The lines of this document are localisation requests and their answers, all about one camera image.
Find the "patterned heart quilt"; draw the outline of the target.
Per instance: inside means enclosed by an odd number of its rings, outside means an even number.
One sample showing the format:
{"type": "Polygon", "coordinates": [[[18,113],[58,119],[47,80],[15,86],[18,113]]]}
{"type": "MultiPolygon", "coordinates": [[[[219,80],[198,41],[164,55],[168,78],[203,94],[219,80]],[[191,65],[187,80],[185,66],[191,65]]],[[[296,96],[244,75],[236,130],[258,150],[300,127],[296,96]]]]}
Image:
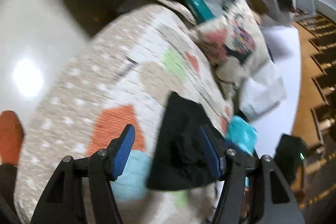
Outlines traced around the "patterned heart quilt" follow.
{"type": "Polygon", "coordinates": [[[145,189],[171,92],[201,104],[225,133],[233,103],[223,98],[205,55],[190,38],[196,21],[169,0],[149,0],[107,25],[68,63],[35,111],[21,149],[14,204],[29,223],[58,163],[92,155],[127,124],[135,142],[113,192],[125,223],[205,223],[214,212],[215,184],[194,190],[145,189]]]}

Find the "black pants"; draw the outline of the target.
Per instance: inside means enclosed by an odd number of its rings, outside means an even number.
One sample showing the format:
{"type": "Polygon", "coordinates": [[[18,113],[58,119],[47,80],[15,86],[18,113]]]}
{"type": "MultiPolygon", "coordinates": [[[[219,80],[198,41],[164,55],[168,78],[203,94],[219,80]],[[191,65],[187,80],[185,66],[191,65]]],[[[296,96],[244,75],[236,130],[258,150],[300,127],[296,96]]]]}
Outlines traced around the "black pants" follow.
{"type": "Polygon", "coordinates": [[[203,151],[199,133],[202,126],[210,129],[216,139],[224,140],[201,104],[172,92],[159,130],[147,188],[185,190],[207,186],[218,180],[212,174],[203,151]]]}

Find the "wooden staircase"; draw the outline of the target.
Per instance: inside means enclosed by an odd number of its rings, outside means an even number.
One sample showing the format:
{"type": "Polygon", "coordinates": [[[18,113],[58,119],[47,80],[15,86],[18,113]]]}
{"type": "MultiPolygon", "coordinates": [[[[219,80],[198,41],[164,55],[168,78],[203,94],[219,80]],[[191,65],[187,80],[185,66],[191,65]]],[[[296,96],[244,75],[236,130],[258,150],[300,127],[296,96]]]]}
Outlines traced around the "wooden staircase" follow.
{"type": "Polygon", "coordinates": [[[300,15],[301,87],[291,134],[307,144],[292,189],[301,209],[335,194],[335,23],[300,15]]]}

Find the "white paper bag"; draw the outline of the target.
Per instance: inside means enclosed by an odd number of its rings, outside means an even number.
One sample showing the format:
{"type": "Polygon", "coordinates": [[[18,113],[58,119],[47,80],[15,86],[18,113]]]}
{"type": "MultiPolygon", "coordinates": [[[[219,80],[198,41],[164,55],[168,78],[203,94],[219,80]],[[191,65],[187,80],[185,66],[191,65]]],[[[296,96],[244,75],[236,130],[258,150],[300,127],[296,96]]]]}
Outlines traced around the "white paper bag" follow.
{"type": "Polygon", "coordinates": [[[284,99],[284,81],[272,60],[248,77],[238,92],[239,110],[249,121],[271,111],[284,99]]]}

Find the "teal storage box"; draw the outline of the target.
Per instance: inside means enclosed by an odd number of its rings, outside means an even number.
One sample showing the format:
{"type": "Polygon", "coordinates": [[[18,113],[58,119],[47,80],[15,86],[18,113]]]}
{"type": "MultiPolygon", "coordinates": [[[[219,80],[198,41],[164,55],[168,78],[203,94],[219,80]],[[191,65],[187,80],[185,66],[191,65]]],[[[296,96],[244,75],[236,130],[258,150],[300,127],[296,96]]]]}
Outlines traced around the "teal storage box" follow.
{"type": "Polygon", "coordinates": [[[208,20],[214,19],[214,15],[206,5],[204,0],[184,0],[186,6],[191,11],[197,24],[204,23],[208,20]]]}

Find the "teal star towel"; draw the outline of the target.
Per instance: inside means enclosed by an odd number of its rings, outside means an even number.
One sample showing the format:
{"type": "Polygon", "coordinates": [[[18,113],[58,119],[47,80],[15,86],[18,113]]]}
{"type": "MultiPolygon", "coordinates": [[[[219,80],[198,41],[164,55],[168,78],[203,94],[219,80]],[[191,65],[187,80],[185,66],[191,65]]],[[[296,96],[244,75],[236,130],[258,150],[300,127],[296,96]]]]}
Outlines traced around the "teal star towel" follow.
{"type": "Polygon", "coordinates": [[[226,134],[227,141],[253,156],[257,142],[257,131],[239,116],[233,116],[226,134]]]}

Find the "floral lady print pillow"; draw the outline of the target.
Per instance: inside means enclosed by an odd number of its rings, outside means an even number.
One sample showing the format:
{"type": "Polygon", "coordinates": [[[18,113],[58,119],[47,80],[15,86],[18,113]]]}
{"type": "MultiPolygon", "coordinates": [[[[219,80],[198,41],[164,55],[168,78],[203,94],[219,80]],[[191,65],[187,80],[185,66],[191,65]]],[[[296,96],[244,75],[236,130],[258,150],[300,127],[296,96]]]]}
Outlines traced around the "floral lady print pillow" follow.
{"type": "Polygon", "coordinates": [[[270,59],[246,0],[233,1],[221,16],[193,28],[190,36],[207,57],[226,99],[270,59]]]}

